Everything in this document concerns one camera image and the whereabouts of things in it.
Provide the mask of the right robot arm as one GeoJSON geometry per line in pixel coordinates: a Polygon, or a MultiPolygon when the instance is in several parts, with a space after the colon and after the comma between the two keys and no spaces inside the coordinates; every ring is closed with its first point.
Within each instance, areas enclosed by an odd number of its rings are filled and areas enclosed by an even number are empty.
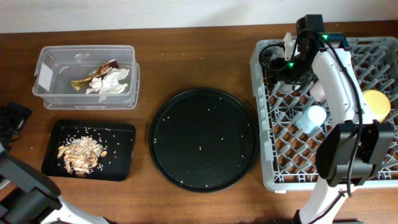
{"type": "Polygon", "coordinates": [[[363,97],[346,36],[325,32],[320,14],[296,22],[297,37],[280,46],[284,57],[259,63],[264,78],[303,88],[316,75],[325,93],[333,129],[316,151],[318,180],[295,223],[332,223],[345,199],[377,175],[394,138],[394,125],[380,123],[363,97]]]}

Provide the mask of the yellow bowl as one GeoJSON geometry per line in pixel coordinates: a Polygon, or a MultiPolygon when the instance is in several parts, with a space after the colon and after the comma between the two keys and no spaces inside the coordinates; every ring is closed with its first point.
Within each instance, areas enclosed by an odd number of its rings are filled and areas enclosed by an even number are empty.
{"type": "Polygon", "coordinates": [[[376,119],[379,122],[383,122],[391,110],[391,103],[388,97],[378,90],[365,90],[363,91],[363,96],[376,119]]]}

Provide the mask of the white napkin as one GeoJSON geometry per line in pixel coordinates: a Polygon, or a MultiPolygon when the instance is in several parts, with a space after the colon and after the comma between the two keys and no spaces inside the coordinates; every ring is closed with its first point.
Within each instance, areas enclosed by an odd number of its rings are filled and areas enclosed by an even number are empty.
{"type": "Polygon", "coordinates": [[[93,78],[89,83],[89,88],[86,90],[86,94],[95,92],[98,94],[118,94],[122,93],[127,83],[121,84],[120,81],[128,76],[130,69],[125,68],[113,68],[103,78],[93,78]]]}

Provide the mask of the gold coffee sachet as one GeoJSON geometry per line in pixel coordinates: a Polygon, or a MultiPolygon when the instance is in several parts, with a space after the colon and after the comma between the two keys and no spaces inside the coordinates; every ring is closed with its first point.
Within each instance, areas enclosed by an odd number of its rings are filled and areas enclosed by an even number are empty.
{"type": "Polygon", "coordinates": [[[81,87],[89,84],[94,78],[101,78],[107,73],[109,73],[112,69],[119,68],[119,64],[116,59],[112,59],[108,61],[106,64],[98,67],[96,70],[93,70],[88,74],[88,76],[81,80],[73,80],[71,81],[71,85],[75,91],[78,91],[81,87]]]}

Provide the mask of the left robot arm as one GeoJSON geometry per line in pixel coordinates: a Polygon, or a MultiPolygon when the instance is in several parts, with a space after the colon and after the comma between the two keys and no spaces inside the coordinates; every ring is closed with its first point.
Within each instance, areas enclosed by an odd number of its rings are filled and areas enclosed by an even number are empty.
{"type": "Polygon", "coordinates": [[[32,111],[17,103],[1,106],[1,188],[16,187],[1,199],[1,223],[104,223],[112,221],[80,210],[66,202],[58,186],[45,174],[10,155],[10,143],[32,111]]]}

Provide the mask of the food scraps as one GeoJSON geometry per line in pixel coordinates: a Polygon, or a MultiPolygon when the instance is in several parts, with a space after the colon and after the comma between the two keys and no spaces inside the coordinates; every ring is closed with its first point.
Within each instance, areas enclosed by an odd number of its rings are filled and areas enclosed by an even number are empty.
{"type": "Polygon", "coordinates": [[[101,141],[91,136],[71,139],[58,147],[58,159],[63,159],[64,168],[68,174],[84,177],[91,174],[99,166],[99,160],[107,155],[106,147],[101,141]]]}

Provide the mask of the grey plate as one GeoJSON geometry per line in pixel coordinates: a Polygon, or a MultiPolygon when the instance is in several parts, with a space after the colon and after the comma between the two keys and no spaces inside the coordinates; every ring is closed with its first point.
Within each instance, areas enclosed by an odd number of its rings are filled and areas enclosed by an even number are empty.
{"type": "Polygon", "coordinates": [[[293,92],[294,89],[293,89],[293,85],[291,85],[291,84],[286,84],[285,82],[279,82],[279,87],[278,87],[277,91],[283,95],[287,95],[287,94],[293,92]]]}

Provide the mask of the light blue cup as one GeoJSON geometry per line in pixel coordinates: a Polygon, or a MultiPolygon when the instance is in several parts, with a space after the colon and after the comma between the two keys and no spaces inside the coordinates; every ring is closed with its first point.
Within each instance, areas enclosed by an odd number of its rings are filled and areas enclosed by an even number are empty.
{"type": "Polygon", "coordinates": [[[308,107],[296,121],[296,127],[303,129],[305,134],[310,134],[319,128],[326,120],[326,111],[318,105],[308,107]]]}

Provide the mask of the pink cup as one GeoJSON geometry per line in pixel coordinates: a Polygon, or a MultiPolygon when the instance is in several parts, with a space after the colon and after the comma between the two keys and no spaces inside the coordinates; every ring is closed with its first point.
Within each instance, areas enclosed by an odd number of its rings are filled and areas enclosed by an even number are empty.
{"type": "Polygon", "coordinates": [[[323,103],[326,101],[325,92],[323,90],[322,84],[320,81],[317,81],[310,89],[310,95],[314,97],[314,99],[319,102],[323,103]]]}

